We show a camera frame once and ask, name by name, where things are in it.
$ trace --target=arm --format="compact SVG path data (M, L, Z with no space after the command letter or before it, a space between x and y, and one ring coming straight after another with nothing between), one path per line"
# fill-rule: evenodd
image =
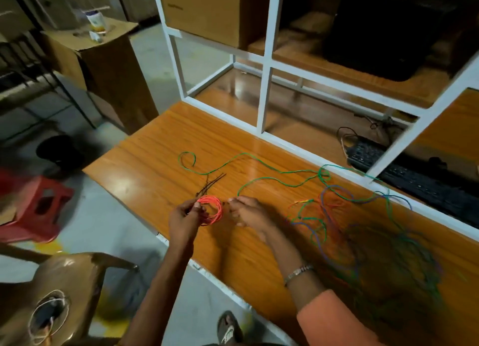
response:
M195 200L188 200L171 212L170 246L120 345L161 344L203 216L205 211Z
M239 226L250 226L271 248L283 278L306 265L301 254L271 221L255 198L229 200ZM298 311L297 319L310 345L380 345L373 332L363 326L332 290L327 290L313 271L305 271L287 283Z

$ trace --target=white shelf frame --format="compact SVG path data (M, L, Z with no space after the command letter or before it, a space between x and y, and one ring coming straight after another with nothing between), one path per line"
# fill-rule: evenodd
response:
M322 100L328 101L340 107L344 107L350 111L356 112L358 114L368 115L377 119L382 119L385 116L390 115L394 109L400 110L418 117L415 123L408 123L406 121L400 120L398 118L393 118L396 122L406 127L406 130L402 135L388 148L384 155L371 167L368 171L368 175L372 177L377 177L392 161L406 149L414 139L419 136L419 134L424 131L428 125L430 125L452 102L465 90L468 88L479 90L479 52L476 53L469 62L463 67L463 69L458 72L458 74L451 80L449 85L442 91L440 96L434 102L434 104L428 108L423 109L412 105L408 102L397 100L385 95L378 94L374 91L369 91L354 85L343 83L339 80L334 80L329 77L316 74L314 72L306 71L295 66L285 64L283 62L276 61L272 58L272 53L274 52L276 37L278 35L278 25L279 17L281 15L281 7L283 0L270 0L269 1L269 10L268 10L268 25L266 30L266 41L264 48L264 55L257 55L251 52L243 51L238 48L230 47L219 42L211 41L206 38L190 34L176 28L167 27L163 7L161 0L156 0L158 6L159 16L161 18L163 31L165 33L165 38L168 46L168 51L171 56L171 61L173 64L174 74L176 77L176 82L178 84L178 89L180 91L181 99L194 106L198 109L201 109L213 116L226 121L227 123L234 125L244 131L247 131L255 136L277 145L280 148L287 150L288 152L303 158L306 161L313 163L316 166L323 166L325 164L335 164L327 159L318 156L314 153L311 153L305 149L302 149L292 143L287 142L279 137L276 137L270 133L264 131L264 120L265 113L268 104L269 91L271 87L271 82L278 83L290 89L299 91L304 94L308 94ZM202 82L198 83L195 87L190 90L186 90L183 70L181 67L180 58L178 56L178 50L176 47L176 39L183 38L191 41L201 43L206 46L216 48L218 50L230 53L230 62L220 68L218 71L214 72L212 75L207 77ZM262 64L262 70L253 68L249 65L245 65L239 62L236 62L236 57L243 58L252 62ZM209 84L214 82L218 77L224 75L233 67L240 69L242 71L251 73L253 75L261 77L261 87L260 87L260 100L258 107L258 120L256 126L250 125L243 122L240 119L237 119L227 113L222 112L219 109L211 107L201 101L195 99L195 95L199 93L202 89L206 88ZM297 83L293 83L284 78L273 76L272 69L277 69L290 73L292 75L298 76L300 79ZM382 104L389 109L386 113L380 113L378 111L362 107L358 104L352 103L348 100L336 97L334 95L321 92L312 88L307 88L303 86L303 79L313 81L322 85L329 86L331 88L349 93L354 96L358 96L376 103ZM355 184L358 184L362 187L365 187L371 191L384 191L384 187L379 183L372 181L370 178L362 176L360 174L348 171L346 169L340 169L336 167L329 167L328 170L334 174L341 176ZM407 198L412 206L412 210L425 216L435 222L445 225L446 227L457 231L460 234L463 234L473 240L479 241L479 230L473 228L457 220L451 216L448 216L436 209L429 207L428 205L422 204L417 200L400 194L394 190L390 190L392 195L401 196ZM395 202L407 206L404 201L394 200Z

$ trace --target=bracelet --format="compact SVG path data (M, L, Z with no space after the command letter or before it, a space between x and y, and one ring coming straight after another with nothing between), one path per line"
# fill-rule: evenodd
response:
M298 268L296 270L294 270L289 276L287 276L285 279L284 279L284 286L286 287L288 285L288 282L299 276L301 273L307 271L307 270L314 270L314 266L312 265L303 265L301 268Z

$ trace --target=tiled floor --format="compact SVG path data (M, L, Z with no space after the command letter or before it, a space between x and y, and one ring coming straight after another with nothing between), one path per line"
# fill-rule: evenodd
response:
M147 79L159 112L179 100L170 57L160 26L144 30L131 38L140 66ZM192 87L223 66L228 55L191 42L180 41L179 52L188 86ZM105 153L125 138L115 126L102 121L87 95L66 83L79 104L87 112L96 130L69 103L54 94L44 95L28 104L28 108L43 117L56 114L52 121L62 131L75 138L83 152L92 159ZM21 109L0 117L0 139L33 123ZM6 143L1 150L0 165L28 174L51 173L54 165L35 155L37 145L56 135L50 127L39 126ZM48 244L24 242L19 246L41 252L107 252L140 265L140 275L120 269L109 269L104 290L90 333L97 336L119 337L129 318L141 302L148 284L167 249L141 220L126 210L98 184L78 172L65 181L75 188L75 196L59 218L62 231L57 240ZM0 256L0 281L20 282L31 279L34 264ZM219 289L208 278L189 267L167 327L163 345L203 345L217 342L216 324L224 310L236 314L250 340L289 343L288 338L275 336L268 323L261 323L248 307L233 301L225 288Z

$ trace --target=orange sleeve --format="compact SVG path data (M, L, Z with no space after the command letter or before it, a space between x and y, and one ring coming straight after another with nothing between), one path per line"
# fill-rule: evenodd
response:
M296 318L311 346L382 345L331 289L309 302Z

